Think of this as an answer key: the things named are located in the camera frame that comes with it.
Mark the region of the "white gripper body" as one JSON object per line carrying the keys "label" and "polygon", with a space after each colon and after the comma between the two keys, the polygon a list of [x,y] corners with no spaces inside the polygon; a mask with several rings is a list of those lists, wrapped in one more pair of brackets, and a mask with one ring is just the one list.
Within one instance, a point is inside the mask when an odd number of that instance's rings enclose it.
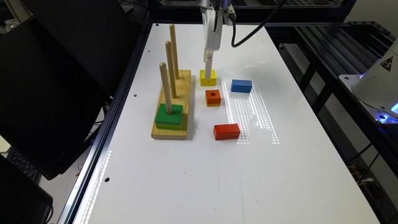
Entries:
{"label": "white gripper body", "polygon": [[198,0],[204,26],[205,53],[220,49],[223,23],[232,26],[236,13],[231,0]]}

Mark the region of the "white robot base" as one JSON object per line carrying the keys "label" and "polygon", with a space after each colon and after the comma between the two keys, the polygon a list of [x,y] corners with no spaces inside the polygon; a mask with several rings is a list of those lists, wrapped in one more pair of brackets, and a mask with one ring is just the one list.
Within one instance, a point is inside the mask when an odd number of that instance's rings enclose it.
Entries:
{"label": "white robot base", "polygon": [[362,75],[340,75],[374,123],[397,126],[397,42]]}

